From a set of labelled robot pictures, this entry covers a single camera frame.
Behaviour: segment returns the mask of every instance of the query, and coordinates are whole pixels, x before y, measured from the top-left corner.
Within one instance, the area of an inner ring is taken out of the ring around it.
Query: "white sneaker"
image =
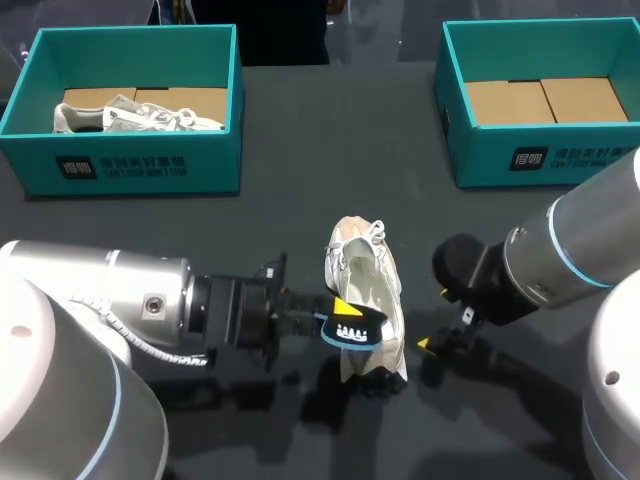
[[[352,375],[365,376],[378,367],[397,373],[404,384],[407,382],[404,316],[400,306],[402,287],[384,239],[381,221],[370,224],[360,217],[345,217],[334,228],[327,247],[324,266],[327,287],[344,301],[375,308],[388,318],[382,326],[382,343],[374,351],[341,351],[342,382]]]
[[[104,108],[74,108],[61,103],[53,114],[53,133],[180,130],[224,130],[224,126],[198,117],[188,108],[173,112],[153,103],[134,102],[124,95],[118,95]]]

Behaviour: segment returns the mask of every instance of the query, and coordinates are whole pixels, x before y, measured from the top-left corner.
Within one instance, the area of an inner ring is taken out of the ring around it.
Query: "cardboard insert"
[[[608,78],[465,84],[478,125],[627,122]]]

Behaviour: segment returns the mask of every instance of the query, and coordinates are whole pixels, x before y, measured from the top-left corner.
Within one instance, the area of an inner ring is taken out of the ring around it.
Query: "dark background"
[[[251,65],[326,60],[325,28],[332,63],[391,63],[435,60],[445,20],[640,14],[638,0],[347,0],[342,14],[324,19],[322,0],[192,1],[202,23],[240,24]],[[19,58],[39,27],[146,24],[153,2],[0,0],[0,41]]]

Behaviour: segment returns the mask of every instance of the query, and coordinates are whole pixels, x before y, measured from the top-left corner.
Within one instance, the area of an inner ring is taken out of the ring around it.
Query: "robotic arm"
[[[224,345],[259,350],[268,369],[285,335],[349,342],[337,336],[340,325],[365,331],[359,346],[381,341],[383,314],[292,292],[285,267],[282,255],[253,278],[197,276],[186,259],[5,245],[0,479],[160,479],[168,448],[164,413],[129,368],[130,346],[207,368]],[[167,351],[184,343],[201,354]]]
[[[639,152],[558,198],[497,245],[467,234],[442,243],[433,271],[442,296],[459,302],[460,313],[421,342],[436,355],[468,350],[485,322],[506,325],[611,292],[591,333],[583,392],[583,443],[598,479],[640,478]]]

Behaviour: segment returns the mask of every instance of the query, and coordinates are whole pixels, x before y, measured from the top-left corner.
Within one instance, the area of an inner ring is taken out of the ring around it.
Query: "shoe lace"
[[[139,131],[187,129],[195,125],[197,119],[195,112],[189,108],[181,108],[174,112],[153,103],[143,103],[139,113],[146,119],[146,122],[138,127]]]
[[[386,233],[384,231],[384,223],[381,220],[376,220],[373,222],[369,228],[367,228],[364,233],[362,233],[361,238],[364,238],[369,243],[371,243],[374,248],[375,253],[375,261],[374,266],[376,273],[380,272],[380,260],[386,255],[387,247],[384,246],[384,239]],[[345,241],[333,242],[330,243],[326,249],[327,251],[333,251],[335,258],[337,259],[338,264],[341,269],[346,268],[347,260],[344,257],[344,245]]]

